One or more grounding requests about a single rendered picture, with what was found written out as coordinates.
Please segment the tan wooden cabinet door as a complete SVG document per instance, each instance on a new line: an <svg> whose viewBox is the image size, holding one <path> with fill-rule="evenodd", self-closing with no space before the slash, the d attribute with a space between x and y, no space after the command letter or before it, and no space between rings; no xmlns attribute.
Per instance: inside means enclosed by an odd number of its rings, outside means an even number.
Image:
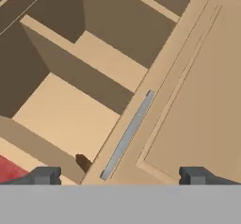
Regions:
<svg viewBox="0 0 241 224"><path fill-rule="evenodd" d="M142 122L102 180L150 89ZM187 166L241 183L241 0L191 0L83 182L176 184Z"/></svg>

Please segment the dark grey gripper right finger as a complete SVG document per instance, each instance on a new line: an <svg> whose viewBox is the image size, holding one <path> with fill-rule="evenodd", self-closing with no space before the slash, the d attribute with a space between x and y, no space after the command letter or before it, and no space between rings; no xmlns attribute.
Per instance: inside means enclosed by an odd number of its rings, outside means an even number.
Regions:
<svg viewBox="0 0 241 224"><path fill-rule="evenodd" d="M179 175L179 184L236 184L235 181L214 175L204 167L180 167Z"/></svg>

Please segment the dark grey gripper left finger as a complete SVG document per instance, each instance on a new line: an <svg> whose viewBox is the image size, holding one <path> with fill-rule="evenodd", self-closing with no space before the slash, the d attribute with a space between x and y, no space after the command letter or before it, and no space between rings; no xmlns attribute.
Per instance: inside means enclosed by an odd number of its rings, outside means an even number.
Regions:
<svg viewBox="0 0 241 224"><path fill-rule="evenodd" d="M60 167L37 167L23 177L5 182L5 184L61 184Z"/></svg>

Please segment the red raw meat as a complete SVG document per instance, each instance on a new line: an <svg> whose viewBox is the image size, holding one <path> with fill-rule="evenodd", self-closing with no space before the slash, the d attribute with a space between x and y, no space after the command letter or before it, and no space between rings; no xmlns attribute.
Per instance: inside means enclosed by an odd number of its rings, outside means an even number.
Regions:
<svg viewBox="0 0 241 224"><path fill-rule="evenodd" d="M28 171L0 155L0 183L24 177L26 174L28 174Z"/></svg>

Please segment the tan open wooden cabinet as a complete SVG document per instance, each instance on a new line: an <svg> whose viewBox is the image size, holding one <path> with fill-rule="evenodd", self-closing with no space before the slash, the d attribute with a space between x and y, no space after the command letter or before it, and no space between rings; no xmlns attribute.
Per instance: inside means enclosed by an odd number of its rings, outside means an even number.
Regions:
<svg viewBox="0 0 241 224"><path fill-rule="evenodd" d="M78 184L191 0L0 0L0 155Z"/></svg>

